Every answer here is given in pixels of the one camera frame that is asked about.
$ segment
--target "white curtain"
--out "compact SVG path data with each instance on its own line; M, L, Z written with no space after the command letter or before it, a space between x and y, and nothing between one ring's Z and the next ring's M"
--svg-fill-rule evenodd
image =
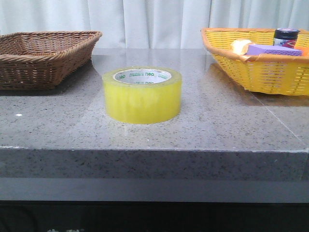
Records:
M0 0L0 33L100 30L100 48L203 48L202 27L309 29L309 0Z

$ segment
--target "gray granite surface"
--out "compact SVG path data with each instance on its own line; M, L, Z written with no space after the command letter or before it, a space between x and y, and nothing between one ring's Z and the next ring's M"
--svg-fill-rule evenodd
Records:
M102 74L137 65L183 75L179 115L106 114ZM245 91L203 49L96 49L54 90L0 91L0 177L307 180L308 106Z

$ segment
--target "jar lid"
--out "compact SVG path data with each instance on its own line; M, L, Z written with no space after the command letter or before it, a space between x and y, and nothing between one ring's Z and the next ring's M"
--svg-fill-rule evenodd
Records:
M275 30L275 37L282 38L282 39L290 39L290 38L297 38L298 33L300 30L291 29L291 28L278 28Z

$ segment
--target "brown wicker basket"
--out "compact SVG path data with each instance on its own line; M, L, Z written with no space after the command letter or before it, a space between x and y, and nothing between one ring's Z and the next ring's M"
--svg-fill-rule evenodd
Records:
M17 32L0 36L0 90L53 89L91 59L100 31Z

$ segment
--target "yellow packing tape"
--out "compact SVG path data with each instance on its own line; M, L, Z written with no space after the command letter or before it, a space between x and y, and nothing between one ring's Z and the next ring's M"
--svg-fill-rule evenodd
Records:
M107 114L121 122L148 124L180 112L182 76L172 69L141 66L103 75Z

